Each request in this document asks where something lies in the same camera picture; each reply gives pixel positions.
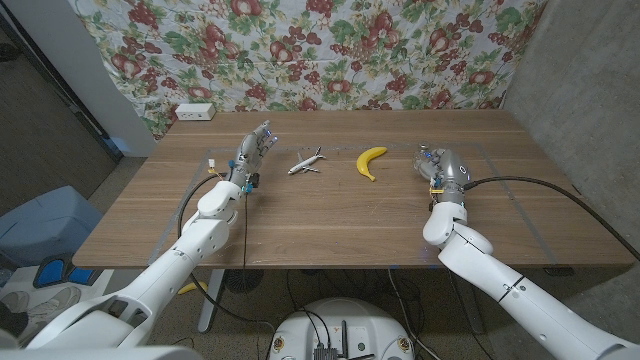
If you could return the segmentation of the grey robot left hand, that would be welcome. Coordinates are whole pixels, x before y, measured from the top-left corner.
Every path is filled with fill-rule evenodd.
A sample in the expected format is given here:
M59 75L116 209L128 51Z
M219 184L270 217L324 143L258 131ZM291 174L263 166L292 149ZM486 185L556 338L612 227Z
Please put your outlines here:
M271 122L265 120L243 138L235 157L229 162L230 172L227 175L227 181L245 189L259 186L259 169L262 160L278 141L278 138L272 133L270 125Z

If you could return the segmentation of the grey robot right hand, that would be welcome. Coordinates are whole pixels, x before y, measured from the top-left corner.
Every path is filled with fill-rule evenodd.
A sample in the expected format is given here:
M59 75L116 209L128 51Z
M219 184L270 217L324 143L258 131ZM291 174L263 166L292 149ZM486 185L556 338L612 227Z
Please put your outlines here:
M436 203L464 203L463 187L470 182L470 170L456 152L423 146L414 153L413 167L429 182L429 192Z

